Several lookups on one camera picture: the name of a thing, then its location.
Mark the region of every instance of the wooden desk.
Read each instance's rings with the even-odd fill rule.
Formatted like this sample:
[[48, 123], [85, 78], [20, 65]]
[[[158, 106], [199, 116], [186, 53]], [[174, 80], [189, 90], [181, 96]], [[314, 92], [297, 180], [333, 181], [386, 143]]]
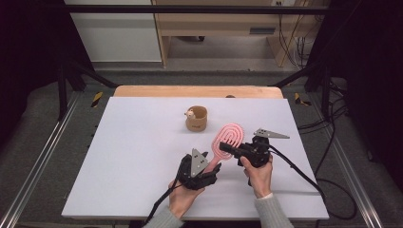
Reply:
[[[224, 98], [227, 95], [238, 98]], [[270, 139], [270, 143], [314, 180], [288, 101], [281, 98], [281, 91], [275, 87], [119, 86], [108, 101], [62, 216], [146, 218], [175, 177], [184, 154], [192, 148], [210, 151], [207, 159], [211, 161], [214, 156], [211, 142], [228, 123], [242, 126], [245, 142], [251, 142], [260, 127], [290, 136], [287, 140]], [[208, 109], [203, 132], [191, 132], [185, 127], [183, 113], [192, 105]], [[272, 190], [286, 216], [327, 219], [326, 207], [317, 190], [287, 162], [275, 160], [277, 172], [273, 173]], [[184, 219], [259, 219], [253, 205], [253, 190], [237, 163], [235, 159], [222, 161], [218, 182], [208, 186]], [[167, 203], [165, 200], [159, 210]]]
[[[153, 5], [206, 5], [206, 6], [274, 6], [276, 0], [152, 0]], [[289, 7], [328, 6], [330, 0], [295, 0]], [[279, 67], [288, 60], [279, 42], [278, 15], [262, 14], [192, 14], [156, 13], [156, 26], [163, 65], [166, 67], [171, 36], [264, 36]], [[283, 45], [293, 49], [295, 37], [315, 38], [321, 22], [314, 15], [282, 15]], [[274, 33], [254, 33], [251, 29], [274, 30]]]

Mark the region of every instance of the white panel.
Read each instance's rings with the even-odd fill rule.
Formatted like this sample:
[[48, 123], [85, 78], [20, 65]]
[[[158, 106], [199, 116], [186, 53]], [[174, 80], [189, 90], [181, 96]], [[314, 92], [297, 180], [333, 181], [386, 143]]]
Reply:
[[[207, 127], [186, 129], [183, 113], [192, 105], [208, 110]], [[62, 213], [76, 219], [145, 218], [175, 178], [192, 148], [214, 154], [219, 130], [238, 123], [244, 142], [260, 127], [290, 136], [270, 144], [314, 179], [288, 101], [285, 99], [110, 98], [86, 159]], [[291, 219], [326, 219], [317, 190], [274, 156], [272, 190]], [[222, 162], [218, 180], [196, 199], [185, 219], [258, 219], [253, 189], [237, 160]], [[160, 205], [166, 206], [168, 200]]]
[[[65, 0], [66, 4], [151, 5], [149, 0]], [[71, 13], [92, 62], [160, 62], [154, 16]]]

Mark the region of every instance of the metal bar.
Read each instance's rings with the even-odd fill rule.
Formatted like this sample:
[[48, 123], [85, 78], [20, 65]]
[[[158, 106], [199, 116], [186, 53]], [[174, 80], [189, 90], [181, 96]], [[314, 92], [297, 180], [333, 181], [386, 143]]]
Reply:
[[[312, 104], [314, 105], [317, 114], [321, 116], [321, 111], [318, 105], [319, 104], [318, 95], [316, 94], [315, 96], [311, 97], [313, 98]], [[330, 140], [333, 129], [332, 127], [328, 126], [325, 128], [325, 130], [327, 133], [326, 135]], [[355, 173], [353, 166], [350, 164], [350, 161], [346, 153], [344, 152], [343, 147], [341, 146], [341, 143], [336, 135], [334, 137], [333, 148], [335, 150], [337, 163], [338, 165], [340, 165], [341, 172], [343, 173], [344, 178], [350, 187], [350, 191], [355, 199], [355, 202], [359, 208], [359, 211], [361, 212], [362, 217], [367, 223], [367, 226], [370, 228], [382, 228], [383, 227], [382, 222], [377, 212], [375, 211], [374, 206], [371, 203], [371, 200], [368, 197], [364, 186], [362, 185], [361, 181], [359, 180], [359, 177]]]
[[43, 5], [44, 10], [80, 13], [221, 13], [221, 14], [303, 14], [328, 15], [348, 12], [327, 7], [249, 7], [249, 6], [148, 6], [148, 5]]
[[69, 108], [67, 110], [65, 118], [58, 122], [53, 128], [52, 133], [50, 134], [47, 143], [42, 149], [41, 154], [39, 155], [36, 163], [33, 165], [32, 169], [29, 172], [23, 186], [20, 188], [17, 196], [12, 202], [6, 214], [0, 220], [1, 228], [13, 228], [17, 223], [18, 219], [21, 216], [27, 202], [29, 200], [30, 195], [32, 194], [36, 183], [41, 178], [41, 175], [50, 159], [54, 148], [59, 142], [68, 121], [77, 105], [77, 101], [79, 100], [81, 93], [73, 92], [73, 96], [69, 102]]

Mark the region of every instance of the sweater sleeve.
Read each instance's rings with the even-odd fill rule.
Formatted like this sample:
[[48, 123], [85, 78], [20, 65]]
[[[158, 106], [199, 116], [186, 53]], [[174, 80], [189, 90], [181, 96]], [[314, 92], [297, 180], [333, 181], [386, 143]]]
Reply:
[[165, 207], [156, 217], [152, 218], [144, 228], [179, 228], [183, 222], [176, 218], [168, 207]]
[[294, 227], [282, 211], [278, 199], [273, 195], [269, 198], [255, 199], [261, 228], [291, 228]]

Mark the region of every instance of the floor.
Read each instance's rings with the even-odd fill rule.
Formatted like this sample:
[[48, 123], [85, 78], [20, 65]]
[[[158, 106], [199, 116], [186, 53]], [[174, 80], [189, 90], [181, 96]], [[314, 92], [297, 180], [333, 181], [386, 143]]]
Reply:
[[[94, 65], [107, 79], [125, 85], [268, 86], [298, 70], [298, 66], [291, 64], [277, 67], [265, 38], [241, 37], [205, 37], [203, 42], [197, 37], [174, 38], [167, 67], [158, 63]], [[69, 90], [70, 100], [76, 102], [70, 104], [74, 109], [67, 114], [65, 123], [56, 122], [56, 84], [30, 94], [29, 107], [14, 136], [0, 148], [1, 227], [127, 227], [127, 221], [82, 221], [60, 216], [107, 98], [114, 91], [91, 78], [85, 77], [85, 80], [85, 92]], [[334, 80], [338, 86], [345, 87], [344, 80]], [[298, 126], [321, 118], [318, 111], [320, 92], [307, 93], [303, 88], [305, 81], [305, 78], [300, 78], [281, 89], [289, 100]], [[90, 107], [98, 91], [104, 92], [103, 99], [97, 107]], [[296, 103], [296, 93], [303, 103]], [[332, 93], [332, 102], [339, 95]], [[336, 107], [344, 110], [343, 104], [337, 103]], [[308, 133], [309, 130], [300, 132], [315, 169], [329, 144], [332, 129], [336, 129], [330, 153], [317, 175], [321, 179], [319, 185], [329, 198], [328, 209], [335, 216], [323, 220], [320, 227], [403, 227], [402, 193], [382, 164], [368, 161], [365, 144], [347, 114], [339, 116], [334, 126], [322, 125], [312, 133]], [[49, 138], [53, 131], [56, 131], [56, 136]], [[335, 187], [328, 180], [337, 182], [342, 188]], [[346, 192], [355, 197], [356, 214]], [[310, 221], [293, 223], [296, 227], [314, 227]]]

